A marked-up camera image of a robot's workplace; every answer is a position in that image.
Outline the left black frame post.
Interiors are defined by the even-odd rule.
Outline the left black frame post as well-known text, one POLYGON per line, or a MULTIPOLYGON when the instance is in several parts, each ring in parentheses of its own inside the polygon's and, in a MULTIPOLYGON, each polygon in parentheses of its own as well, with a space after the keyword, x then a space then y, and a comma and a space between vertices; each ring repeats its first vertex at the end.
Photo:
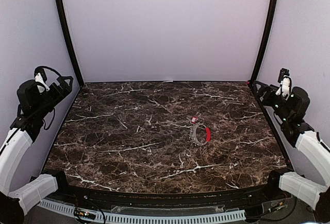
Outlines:
POLYGON ((66 17, 66 13, 64 10, 64 2, 63 2, 63 0, 55 0, 55 2, 56 2, 61 30, 62 30, 63 38, 65 41, 65 45, 67 47, 67 51, 69 54, 70 62, 71 62, 73 71, 75 73, 75 77, 77 79, 78 85, 81 88, 84 85, 84 80, 83 80, 83 76, 81 74, 81 70, 79 68, 77 57, 76 57, 76 54, 74 51, 74 46, 73 46, 72 38, 70 35, 70 31, 69 31, 67 17, 66 17))

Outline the black front rail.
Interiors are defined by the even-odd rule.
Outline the black front rail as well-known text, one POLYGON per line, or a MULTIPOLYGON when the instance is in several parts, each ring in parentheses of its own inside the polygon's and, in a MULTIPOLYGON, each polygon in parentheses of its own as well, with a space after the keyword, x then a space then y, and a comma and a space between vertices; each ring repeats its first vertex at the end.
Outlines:
POLYGON ((109 209, 115 205, 138 208, 193 208, 223 205, 227 208, 251 209, 258 215, 262 204, 285 207, 295 205, 292 195, 268 194, 266 179, 248 174, 220 175, 215 167, 190 170, 105 167, 96 171, 68 170, 66 189, 49 198, 80 206, 94 203, 109 209))

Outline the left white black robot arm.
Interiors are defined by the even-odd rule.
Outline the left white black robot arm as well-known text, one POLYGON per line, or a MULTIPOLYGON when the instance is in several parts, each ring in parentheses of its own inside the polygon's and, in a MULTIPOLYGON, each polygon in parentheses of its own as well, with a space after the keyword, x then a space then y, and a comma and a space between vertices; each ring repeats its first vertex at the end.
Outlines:
POLYGON ((44 127, 44 118, 72 91, 71 76, 59 76, 50 86, 45 82, 46 77, 37 73, 17 90, 18 114, 1 146, 1 223, 23 223, 27 213, 52 193, 61 201, 73 197, 60 170, 46 170, 19 189, 10 190, 18 165, 44 127))

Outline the black frame post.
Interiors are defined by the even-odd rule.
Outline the black frame post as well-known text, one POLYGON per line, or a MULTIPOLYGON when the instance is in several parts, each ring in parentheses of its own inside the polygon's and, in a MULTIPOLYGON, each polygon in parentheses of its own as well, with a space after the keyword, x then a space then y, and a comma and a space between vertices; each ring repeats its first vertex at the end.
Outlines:
POLYGON ((256 57, 255 65, 254 65, 252 75, 250 78, 250 83, 257 80, 257 77, 258 77, 260 69, 261 69, 261 65, 262 65, 262 62, 263 62, 263 59, 264 59, 264 56, 266 53, 268 40, 269 40, 271 29, 272 29, 273 19, 275 16, 276 4, 277 4, 277 0, 269 1, 269 7, 268 7, 267 17, 266 17, 266 21, 265 21, 265 26, 263 29, 262 38, 261 38, 258 54, 256 57))
POLYGON ((69 54, 70 62, 71 62, 73 71, 75 73, 75 77, 77 79, 78 85, 81 88, 84 85, 84 80, 83 80, 83 76, 81 74, 81 70, 79 68, 77 57, 76 57, 76 54, 74 51, 74 46, 73 46, 72 38, 70 35, 70 31, 69 31, 67 17, 66 17, 66 13, 64 10, 64 2, 63 2, 63 0, 55 0, 55 2, 56 2, 61 30, 62 30, 63 38, 65 41, 65 45, 67 47, 67 51, 69 54))

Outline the right black frame post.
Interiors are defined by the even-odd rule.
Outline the right black frame post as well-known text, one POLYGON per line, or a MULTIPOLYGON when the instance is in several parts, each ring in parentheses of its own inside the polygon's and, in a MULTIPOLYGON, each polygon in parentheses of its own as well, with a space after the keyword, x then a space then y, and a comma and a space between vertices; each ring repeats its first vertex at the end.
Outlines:
POLYGON ((260 69, 261 69, 261 65, 262 65, 262 62, 263 62, 263 59, 264 59, 264 56, 266 53, 268 40, 269 40, 271 29, 272 29, 273 19, 275 16, 276 4, 277 4, 277 0, 269 1, 269 7, 268 7, 267 17, 266 17, 266 21, 265 21, 265 26, 263 29, 262 38, 261 38, 258 54, 256 57, 255 65, 254 65, 252 75, 250 78, 250 83, 257 80, 257 77, 258 77, 260 69))

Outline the large keyring with red sleeve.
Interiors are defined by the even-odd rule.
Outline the large keyring with red sleeve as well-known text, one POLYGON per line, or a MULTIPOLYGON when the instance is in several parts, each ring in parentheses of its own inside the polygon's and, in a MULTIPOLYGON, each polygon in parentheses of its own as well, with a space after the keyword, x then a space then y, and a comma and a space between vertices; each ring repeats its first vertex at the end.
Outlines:
POLYGON ((191 128, 190 138, 197 146, 205 146, 211 140, 210 128, 204 124, 194 124, 191 128))

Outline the small green circuit board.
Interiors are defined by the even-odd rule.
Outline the small green circuit board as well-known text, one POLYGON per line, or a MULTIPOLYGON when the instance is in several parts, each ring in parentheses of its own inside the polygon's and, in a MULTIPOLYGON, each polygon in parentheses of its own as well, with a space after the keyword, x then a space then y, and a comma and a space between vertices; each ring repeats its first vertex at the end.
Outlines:
POLYGON ((96 215, 83 209, 75 209, 74 216, 78 219, 95 219, 96 215))

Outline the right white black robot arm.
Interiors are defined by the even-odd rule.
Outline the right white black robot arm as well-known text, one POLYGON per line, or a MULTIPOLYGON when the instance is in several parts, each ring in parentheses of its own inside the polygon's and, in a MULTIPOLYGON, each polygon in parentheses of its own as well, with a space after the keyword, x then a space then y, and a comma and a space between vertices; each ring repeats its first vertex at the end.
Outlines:
POLYGON ((308 123, 304 115, 310 99, 301 87, 276 87, 254 81, 255 97, 263 106, 273 108, 281 120, 280 128, 289 144, 301 152, 312 163, 324 180, 324 185, 300 176, 292 170, 271 172, 263 196, 274 200, 286 191, 308 204, 322 222, 329 221, 329 147, 308 123))

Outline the red key tag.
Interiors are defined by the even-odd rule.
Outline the red key tag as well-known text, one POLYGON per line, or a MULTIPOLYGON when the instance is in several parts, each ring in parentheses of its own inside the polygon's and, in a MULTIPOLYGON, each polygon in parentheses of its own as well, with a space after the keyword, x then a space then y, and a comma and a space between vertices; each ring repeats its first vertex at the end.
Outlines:
POLYGON ((192 117, 191 122, 194 124, 196 123, 196 121, 197 121, 197 117, 196 116, 192 117))

